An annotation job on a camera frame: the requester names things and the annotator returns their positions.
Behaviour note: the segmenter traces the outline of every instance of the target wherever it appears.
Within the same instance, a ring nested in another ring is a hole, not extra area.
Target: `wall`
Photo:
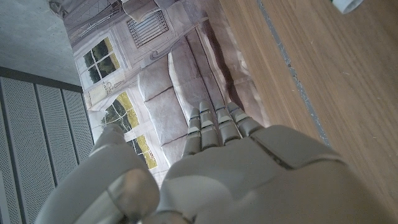
[[[63,21],[46,0],[1,1],[0,66],[80,86]]]

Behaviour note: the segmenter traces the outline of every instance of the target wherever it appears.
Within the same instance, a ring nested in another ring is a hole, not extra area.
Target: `vent grate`
[[[127,26],[137,48],[169,31],[169,26],[162,11],[151,14],[140,23],[130,20],[127,22]]]
[[[12,224],[20,224],[22,220],[19,212],[17,190],[14,182],[14,173],[12,171],[6,130],[4,128],[4,118],[1,111],[2,108],[0,105],[0,170],[3,174],[4,188],[6,189],[6,200],[10,221]]]
[[[32,83],[1,79],[26,223],[33,223],[54,189],[53,175]]]
[[[80,93],[69,90],[62,90],[62,92],[69,117],[72,138],[75,140],[78,161],[83,162],[88,158],[94,145],[87,120],[86,108]]]
[[[43,122],[49,141],[57,182],[60,183],[77,166],[61,90],[37,85]]]

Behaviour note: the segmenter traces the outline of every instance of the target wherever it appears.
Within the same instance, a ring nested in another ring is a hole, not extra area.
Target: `wooden table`
[[[347,15],[329,0],[220,2],[271,123],[320,141],[321,127],[398,218],[398,1],[364,0]]]

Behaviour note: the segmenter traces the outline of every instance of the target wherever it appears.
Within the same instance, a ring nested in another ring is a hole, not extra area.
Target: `window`
[[[109,37],[103,39],[76,63],[85,89],[120,68]]]
[[[110,123],[119,125],[124,133],[139,125],[138,117],[126,92],[121,93],[113,104],[106,109],[101,123],[105,126]]]
[[[157,167],[155,156],[149,149],[144,135],[128,141],[127,144],[129,144],[136,151],[137,155],[147,164],[148,169]]]
[[[137,48],[169,31],[169,26],[167,25],[162,11],[151,14],[140,23],[130,20],[127,22],[127,26],[129,27]]]
[[[131,131],[139,126],[138,117],[126,92],[121,93],[106,109],[105,116],[101,120],[103,126],[107,124],[119,125],[124,133]],[[137,153],[137,155],[147,164],[148,169],[157,167],[154,154],[150,150],[147,139],[141,135],[127,142]]]

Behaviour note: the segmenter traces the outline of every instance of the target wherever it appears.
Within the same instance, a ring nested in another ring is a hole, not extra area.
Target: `white cap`
[[[333,4],[343,14],[347,14],[358,7],[363,0],[333,0]]]

